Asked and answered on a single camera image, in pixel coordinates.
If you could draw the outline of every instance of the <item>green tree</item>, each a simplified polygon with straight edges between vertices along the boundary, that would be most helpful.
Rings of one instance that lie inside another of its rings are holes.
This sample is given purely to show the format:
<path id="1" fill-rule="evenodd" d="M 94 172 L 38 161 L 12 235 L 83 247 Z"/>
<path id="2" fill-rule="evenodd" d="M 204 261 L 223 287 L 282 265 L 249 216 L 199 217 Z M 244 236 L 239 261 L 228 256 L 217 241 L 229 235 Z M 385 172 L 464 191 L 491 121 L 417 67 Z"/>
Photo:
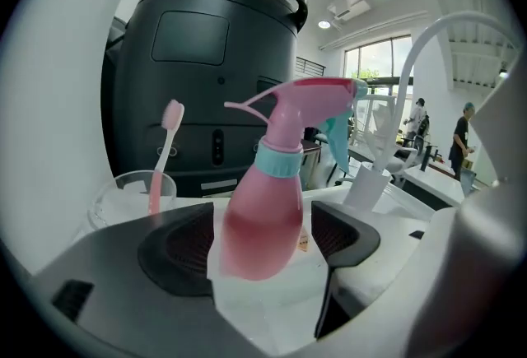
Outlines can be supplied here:
<path id="1" fill-rule="evenodd" d="M 361 68 L 359 78 L 374 78 L 379 76 L 379 70 L 370 70 L 370 68 Z M 357 72 L 352 72 L 352 78 L 357 78 Z"/>

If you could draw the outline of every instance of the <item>man in black shirt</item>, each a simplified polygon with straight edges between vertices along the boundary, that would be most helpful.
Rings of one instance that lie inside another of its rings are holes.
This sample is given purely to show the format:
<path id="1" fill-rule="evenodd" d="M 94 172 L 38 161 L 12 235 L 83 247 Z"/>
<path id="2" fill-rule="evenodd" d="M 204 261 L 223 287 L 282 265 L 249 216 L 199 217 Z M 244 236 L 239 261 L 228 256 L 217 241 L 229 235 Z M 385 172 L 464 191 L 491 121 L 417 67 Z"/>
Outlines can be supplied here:
<path id="1" fill-rule="evenodd" d="M 469 120 L 472 118 L 476 109 L 472 102 L 467 102 L 463 108 L 463 116 L 458 119 L 458 123 L 454 130 L 454 141 L 450 148 L 450 163 L 452 169 L 455 172 L 455 178 L 459 181 L 459 175 L 461 173 L 461 165 L 463 159 L 467 157 L 469 153 L 472 153 L 474 149 L 467 147 L 467 139 L 469 138 Z"/>

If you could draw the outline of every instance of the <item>small label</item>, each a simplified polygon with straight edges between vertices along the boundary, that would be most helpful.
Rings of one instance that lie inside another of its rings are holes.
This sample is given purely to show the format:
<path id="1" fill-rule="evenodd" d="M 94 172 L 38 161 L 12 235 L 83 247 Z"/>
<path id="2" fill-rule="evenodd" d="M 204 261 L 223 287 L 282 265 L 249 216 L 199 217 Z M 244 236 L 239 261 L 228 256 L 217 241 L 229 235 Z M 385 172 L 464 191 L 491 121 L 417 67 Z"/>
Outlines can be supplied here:
<path id="1" fill-rule="evenodd" d="M 204 183 L 201 184 L 202 190 L 212 190 L 215 188 L 231 187 L 232 185 L 237 185 L 237 179 L 226 179 L 225 181 L 216 181 L 214 183 Z"/>
<path id="2" fill-rule="evenodd" d="M 298 240 L 298 245 L 296 246 L 299 250 L 303 251 L 304 253 L 307 252 L 307 245 L 310 241 L 310 237 L 307 234 L 307 231 L 305 230 L 305 227 L 302 226 L 302 230 L 300 233 L 300 239 Z"/>
<path id="3" fill-rule="evenodd" d="M 222 193 L 216 193 L 216 194 L 205 194 L 202 196 L 202 198 L 230 198 L 232 197 L 232 194 L 234 191 L 224 191 Z"/>

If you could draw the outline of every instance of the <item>glass window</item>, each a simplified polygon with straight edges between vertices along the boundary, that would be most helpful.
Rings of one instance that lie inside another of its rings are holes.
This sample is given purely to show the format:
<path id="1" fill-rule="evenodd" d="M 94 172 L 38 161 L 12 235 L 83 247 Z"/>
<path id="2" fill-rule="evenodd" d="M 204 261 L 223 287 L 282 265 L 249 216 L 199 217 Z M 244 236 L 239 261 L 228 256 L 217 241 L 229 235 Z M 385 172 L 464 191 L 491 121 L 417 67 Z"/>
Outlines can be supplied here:
<path id="1" fill-rule="evenodd" d="M 393 85 L 392 96 L 397 96 L 399 93 L 399 85 Z M 413 86 L 408 85 L 406 87 L 406 99 L 412 99 L 413 97 Z"/>
<path id="2" fill-rule="evenodd" d="M 399 123 L 399 130 L 401 130 L 403 133 L 406 133 L 408 131 L 408 128 L 406 125 L 403 124 L 405 119 L 410 118 L 410 113 L 412 112 L 412 100 L 411 99 L 405 99 L 404 100 L 404 107 L 403 107 L 403 117 L 401 118 L 401 122 Z"/>
<path id="3" fill-rule="evenodd" d="M 361 70 L 359 73 L 360 78 L 391 77 L 392 47 L 390 40 L 361 48 Z"/>
<path id="4" fill-rule="evenodd" d="M 357 78 L 359 70 L 359 49 L 353 49 L 346 52 L 346 65 L 344 67 L 344 76 L 346 78 Z"/>
<path id="5" fill-rule="evenodd" d="M 371 118 L 369 122 L 371 133 L 385 136 L 386 132 L 389 131 L 389 128 L 391 127 L 391 118 L 388 102 L 385 100 L 374 100 L 372 102 Z"/>
<path id="6" fill-rule="evenodd" d="M 394 44 L 394 76 L 401 77 L 404 61 L 406 61 L 406 57 L 412 48 L 412 38 L 410 36 L 397 38 L 392 40 L 392 43 Z"/>
<path id="7" fill-rule="evenodd" d="M 389 95 L 389 88 L 388 87 L 377 87 L 375 90 L 376 95 Z"/>

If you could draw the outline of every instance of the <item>toothbrush handle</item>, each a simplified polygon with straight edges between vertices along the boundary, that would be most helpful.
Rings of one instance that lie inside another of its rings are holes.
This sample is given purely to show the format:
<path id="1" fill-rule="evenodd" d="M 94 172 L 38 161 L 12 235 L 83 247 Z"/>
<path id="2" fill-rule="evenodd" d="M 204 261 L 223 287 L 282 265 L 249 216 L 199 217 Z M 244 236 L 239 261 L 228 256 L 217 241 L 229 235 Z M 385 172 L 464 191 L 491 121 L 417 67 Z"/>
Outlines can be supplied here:
<path id="1" fill-rule="evenodd" d="M 152 182 L 150 183 L 150 197 L 148 198 L 148 215 L 156 215 L 160 211 L 161 203 L 161 181 L 163 174 L 154 170 Z"/>
<path id="2" fill-rule="evenodd" d="M 172 148 L 172 141 L 174 140 L 175 132 L 178 130 L 178 127 L 179 125 L 173 130 L 166 131 L 165 145 L 163 146 L 163 151 L 161 152 L 156 165 L 156 170 L 159 170 L 160 172 L 165 171 L 166 161 L 168 160 L 168 155 L 170 154 L 170 149 Z"/>

